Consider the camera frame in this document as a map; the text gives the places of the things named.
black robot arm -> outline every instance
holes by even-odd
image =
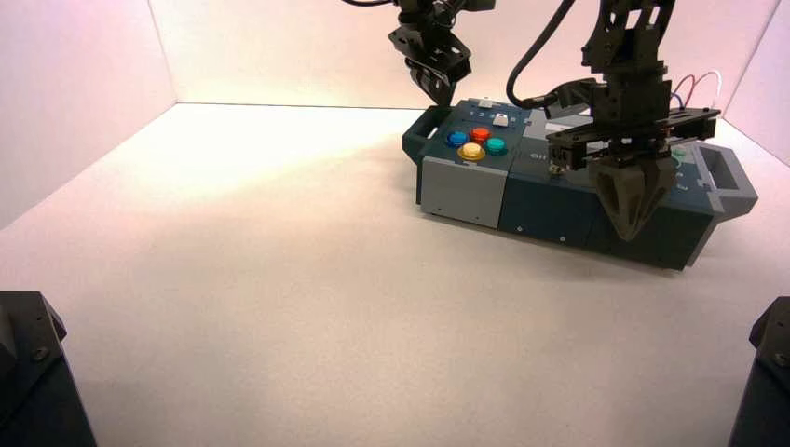
[[[401,26],[389,40],[406,58],[412,79],[439,105],[450,105],[458,81],[471,73],[471,52],[450,31],[462,10],[493,9],[496,0],[399,0]]]

white button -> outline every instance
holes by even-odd
[[[508,116],[505,114],[497,114],[494,118],[494,126],[499,126],[501,128],[506,128],[508,126]]]

wire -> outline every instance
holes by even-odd
[[[567,12],[573,6],[575,1],[576,0],[563,0],[563,3],[561,3],[560,6],[557,8],[557,11],[554,12],[552,19],[549,20],[549,23],[546,25],[546,28],[544,28],[543,32],[540,33],[540,35],[538,36],[538,39],[535,40],[535,43],[532,44],[532,47],[530,47],[530,49],[526,51],[526,54],[524,54],[521,60],[518,61],[518,63],[516,64],[515,68],[513,68],[513,71],[511,72],[511,76],[508,78],[508,86],[507,86],[508,99],[511,100],[513,104],[523,109],[534,109],[538,107],[545,107],[546,105],[549,104],[550,101],[546,97],[530,98],[527,100],[519,100],[518,98],[516,98],[514,92],[516,80],[524,71],[524,68],[526,68],[526,66],[529,65],[529,62],[531,62],[535,58],[535,56],[538,55],[540,50],[543,49],[543,46],[546,45],[546,42],[548,42],[549,39],[552,38],[552,34],[554,34],[554,32],[560,26],[560,23],[562,23],[563,19],[565,18],[565,15],[567,15]]]
[[[724,84],[724,77],[721,75],[721,72],[719,72],[718,70],[712,70],[706,74],[703,74],[699,79],[694,81],[694,84],[691,86],[691,91],[688,93],[688,96],[686,97],[686,104],[691,102],[691,97],[694,95],[694,90],[697,88],[700,82],[702,82],[704,78],[710,75],[715,75],[716,78],[718,78],[718,84],[716,85],[716,96],[714,98],[714,101],[711,103],[711,108],[714,108],[716,101],[718,101],[718,97],[721,96],[721,88],[722,88],[722,84]]]
[[[681,109],[685,109],[686,108],[686,105],[683,103],[683,98],[681,98],[680,95],[678,95],[677,93],[673,93],[672,97],[677,99],[678,102],[680,102],[680,108]]]
[[[694,74],[689,74],[680,80],[680,82],[677,84],[677,87],[674,88],[673,94],[677,94],[677,92],[680,91],[680,88],[683,87],[683,85],[686,84],[686,81],[689,79],[691,79],[691,87],[694,88],[694,84],[697,82],[697,76]]]
[[[372,0],[370,2],[358,2],[357,0],[340,0],[343,3],[348,3],[355,7],[377,7],[379,5],[386,5],[392,3],[392,0]]]

screw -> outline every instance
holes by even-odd
[[[30,360],[32,360],[34,363],[43,361],[47,357],[49,357],[49,349],[45,347],[39,347],[30,354]]]
[[[773,362],[781,368],[790,368],[790,358],[781,352],[777,352],[773,355]]]

green button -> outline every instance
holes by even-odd
[[[508,153],[505,141],[501,138],[489,138],[485,142],[485,150],[492,156],[504,156]]]

